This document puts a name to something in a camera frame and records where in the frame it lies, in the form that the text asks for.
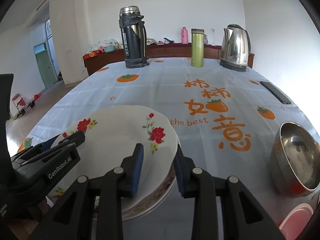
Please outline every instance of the teal bowl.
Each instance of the teal bowl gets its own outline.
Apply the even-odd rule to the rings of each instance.
[[[116,47],[115,46],[110,46],[110,47],[107,47],[107,48],[105,48],[105,49],[103,49],[103,51],[104,52],[112,52],[112,51],[114,51],[114,50],[116,50]]]

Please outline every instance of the smartphone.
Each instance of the smartphone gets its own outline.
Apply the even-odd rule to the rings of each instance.
[[[281,103],[283,104],[291,104],[289,98],[287,98],[278,88],[276,88],[270,82],[260,81],[260,84],[268,89]]]

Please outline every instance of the green door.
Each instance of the green door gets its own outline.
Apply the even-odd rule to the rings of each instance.
[[[36,53],[36,60],[44,86],[46,88],[52,86],[57,78],[54,75],[47,49]]]

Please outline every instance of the pink thermos flask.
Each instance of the pink thermos flask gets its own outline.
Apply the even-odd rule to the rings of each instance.
[[[181,39],[182,39],[182,44],[188,44],[188,30],[183,27],[181,30]]]

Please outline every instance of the window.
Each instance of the window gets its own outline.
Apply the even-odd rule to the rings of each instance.
[[[45,27],[46,27],[46,30],[47,30],[47,37],[49,39],[50,37],[52,37],[50,19],[45,22]]]
[[[35,50],[35,54],[37,54],[39,52],[46,50],[47,48],[46,48],[45,43],[42,43],[40,45],[34,46],[33,49]]]

